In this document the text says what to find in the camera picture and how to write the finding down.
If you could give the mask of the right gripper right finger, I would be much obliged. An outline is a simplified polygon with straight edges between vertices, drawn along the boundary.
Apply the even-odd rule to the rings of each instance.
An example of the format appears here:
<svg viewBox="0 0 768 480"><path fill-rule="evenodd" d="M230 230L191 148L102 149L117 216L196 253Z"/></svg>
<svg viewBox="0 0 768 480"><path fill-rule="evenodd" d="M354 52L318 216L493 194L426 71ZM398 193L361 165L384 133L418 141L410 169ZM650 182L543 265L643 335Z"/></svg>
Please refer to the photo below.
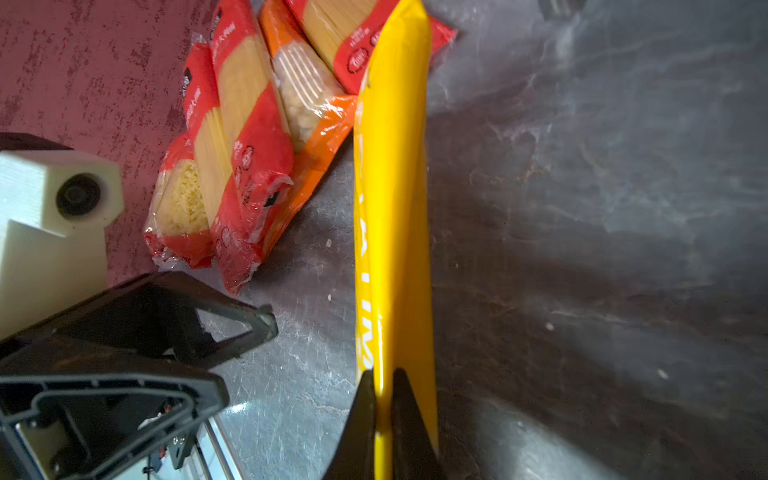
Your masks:
<svg viewBox="0 0 768 480"><path fill-rule="evenodd" d="M407 372L402 368L395 370L393 382L393 478L445 480L445 472L430 442Z"/></svg>

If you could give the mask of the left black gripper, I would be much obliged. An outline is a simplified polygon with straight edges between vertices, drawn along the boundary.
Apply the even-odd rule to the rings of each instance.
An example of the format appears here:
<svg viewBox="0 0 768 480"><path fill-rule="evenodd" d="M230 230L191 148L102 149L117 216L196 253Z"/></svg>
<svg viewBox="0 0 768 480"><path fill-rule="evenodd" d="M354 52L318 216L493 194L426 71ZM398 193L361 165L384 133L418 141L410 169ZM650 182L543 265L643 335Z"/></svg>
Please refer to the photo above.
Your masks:
<svg viewBox="0 0 768 480"><path fill-rule="evenodd" d="M246 330L216 340L202 313ZM278 335L254 307L181 272L144 274L1 342L1 476L114 479L135 464L183 468L202 423L229 403L224 380L169 360L10 357L54 335L211 369Z"/></svg>

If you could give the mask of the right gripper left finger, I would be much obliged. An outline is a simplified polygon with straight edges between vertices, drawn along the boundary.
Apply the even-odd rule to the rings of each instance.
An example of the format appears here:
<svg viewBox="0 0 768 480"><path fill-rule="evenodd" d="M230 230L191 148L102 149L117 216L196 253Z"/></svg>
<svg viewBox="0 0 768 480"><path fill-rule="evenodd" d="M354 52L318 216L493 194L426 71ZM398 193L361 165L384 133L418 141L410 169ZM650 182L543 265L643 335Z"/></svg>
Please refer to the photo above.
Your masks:
<svg viewBox="0 0 768 480"><path fill-rule="evenodd" d="M374 373L366 370L358 383L349 416L324 480L372 480L376 431Z"/></svg>

